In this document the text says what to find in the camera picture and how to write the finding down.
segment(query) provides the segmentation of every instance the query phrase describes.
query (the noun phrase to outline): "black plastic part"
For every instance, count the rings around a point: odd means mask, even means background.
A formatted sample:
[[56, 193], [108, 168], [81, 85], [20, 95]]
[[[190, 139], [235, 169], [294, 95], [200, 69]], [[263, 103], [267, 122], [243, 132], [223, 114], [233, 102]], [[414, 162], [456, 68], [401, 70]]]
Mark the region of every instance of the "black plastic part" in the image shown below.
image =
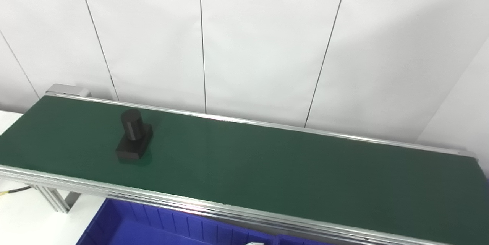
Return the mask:
[[129, 140], [124, 135], [115, 150], [118, 158], [141, 159], [152, 137], [152, 128], [149, 123], [144, 124], [145, 136], [139, 140]]
[[121, 115], [124, 136], [115, 153], [122, 159], [140, 159], [152, 137], [149, 123], [143, 123], [141, 113], [137, 109], [129, 109]]
[[144, 137], [145, 129], [141, 113], [137, 109], [129, 109], [121, 115], [124, 132], [129, 140], [139, 140]]

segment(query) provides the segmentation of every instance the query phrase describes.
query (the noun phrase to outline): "blue plastic bin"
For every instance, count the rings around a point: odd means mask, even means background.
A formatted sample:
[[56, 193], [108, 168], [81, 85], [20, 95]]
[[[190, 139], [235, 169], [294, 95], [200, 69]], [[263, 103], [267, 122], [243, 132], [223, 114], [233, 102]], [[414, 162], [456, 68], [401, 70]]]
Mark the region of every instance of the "blue plastic bin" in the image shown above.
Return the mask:
[[273, 245], [274, 236], [212, 219], [107, 199], [77, 245]]
[[304, 239], [304, 238], [298, 238], [295, 236], [277, 235], [275, 238], [275, 245], [331, 245], [331, 244]]

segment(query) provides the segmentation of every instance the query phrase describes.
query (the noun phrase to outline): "white surface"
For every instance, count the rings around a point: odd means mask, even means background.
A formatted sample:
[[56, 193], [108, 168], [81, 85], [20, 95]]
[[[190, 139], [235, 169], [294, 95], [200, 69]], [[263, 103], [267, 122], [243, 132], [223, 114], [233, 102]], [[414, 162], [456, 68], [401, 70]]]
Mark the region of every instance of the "white surface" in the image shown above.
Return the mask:
[[5, 132], [11, 125], [22, 116], [21, 113], [1, 111], [0, 110], [0, 135]]
[[0, 34], [0, 110], [26, 112], [38, 100]]
[[87, 0], [124, 102], [204, 112], [199, 0]]
[[414, 142], [487, 39], [488, 3], [343, 0], [307, 127]]
[[417, 143], [467, 149], [489, 177], [489, 37]]
[[39, 95], [62, 83], [115, 99], [84, 0], [0, 0], [0, 7], [0, 29]]
[[[0, 134], [22, 114], [0, 111]], [[0, 177], [0, 191], [25, 184]], [[59, 191], [62, 196], [67, 191]], [[55, 212], [39, 191], [31, 188], [0, 196], [1, 244], [74, 245], [105, 198], [81, 195], [68, 214]]]
[[304, 126], [339, 0], [202, 0], [207, 112]]

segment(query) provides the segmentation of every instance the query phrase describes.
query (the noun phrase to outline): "metal bracket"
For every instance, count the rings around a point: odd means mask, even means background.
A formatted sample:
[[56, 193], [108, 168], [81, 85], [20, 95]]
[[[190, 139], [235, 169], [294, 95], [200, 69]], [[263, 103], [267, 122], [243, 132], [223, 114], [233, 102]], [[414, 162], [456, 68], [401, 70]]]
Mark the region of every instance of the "metal bracket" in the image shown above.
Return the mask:
[[66, 85], [55, 83], [49, 87], [46, 91], [47, 95], [50, 94], [65, 94], [65, 95], [74, 95], [74, 96], [82, 96], [82, 97], [91, 97], [91, 93], [87, 88], [83, 88], [80, 86]]
[[44, 198], [49, 202], [51, 207], [56, 212], [67, 214], [73, 207], [77, 199], [80, 197], [80, 193], [70, 192], [66, 198], [63, 198], [58, 190], [54, 188], [48, 188], [39, 185], [32, 185], [34, 189], [37, 189]]

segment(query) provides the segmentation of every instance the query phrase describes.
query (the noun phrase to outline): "green belt surface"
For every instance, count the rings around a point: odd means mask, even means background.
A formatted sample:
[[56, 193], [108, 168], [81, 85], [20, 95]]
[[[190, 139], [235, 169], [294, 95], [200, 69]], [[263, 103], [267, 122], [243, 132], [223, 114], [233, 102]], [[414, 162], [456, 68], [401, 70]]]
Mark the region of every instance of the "green belt surface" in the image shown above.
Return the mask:
[[474, 158], [140, 109], [140, 160], [115, 148], [127, 106], [44, 96], [0, 136], [0, 164], [450, 243], [489, 244]]

